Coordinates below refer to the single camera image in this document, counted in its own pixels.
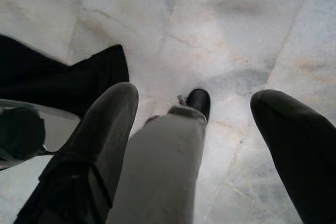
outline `shoe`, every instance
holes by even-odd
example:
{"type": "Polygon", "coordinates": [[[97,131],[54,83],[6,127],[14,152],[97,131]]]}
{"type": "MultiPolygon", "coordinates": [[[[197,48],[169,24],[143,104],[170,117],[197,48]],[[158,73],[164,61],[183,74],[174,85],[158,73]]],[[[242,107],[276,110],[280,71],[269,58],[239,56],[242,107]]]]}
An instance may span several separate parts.
{"type": "Polygon", "coordinates": [[[210,95],[203,89],[194,89],[188,96],[186,105],[192,107],[205,115],[209,121],[210,95]]]}

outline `floor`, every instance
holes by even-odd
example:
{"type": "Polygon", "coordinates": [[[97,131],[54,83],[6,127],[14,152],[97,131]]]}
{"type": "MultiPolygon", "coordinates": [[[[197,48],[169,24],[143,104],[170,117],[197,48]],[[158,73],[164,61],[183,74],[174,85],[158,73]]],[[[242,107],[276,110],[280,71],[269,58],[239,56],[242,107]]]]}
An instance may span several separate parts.
{"type": "MultiPolygon", "coordinates": [[[[207,89],[194,223],[300,223],[249,99],[281,90],[336,123],[335,0],[0,0],[0,33],[69,64],[122,44],[141,94],[135,129],[207,89]]],[[[48,159],[1,173],[0,223],[13,222],[48,159]]]]}

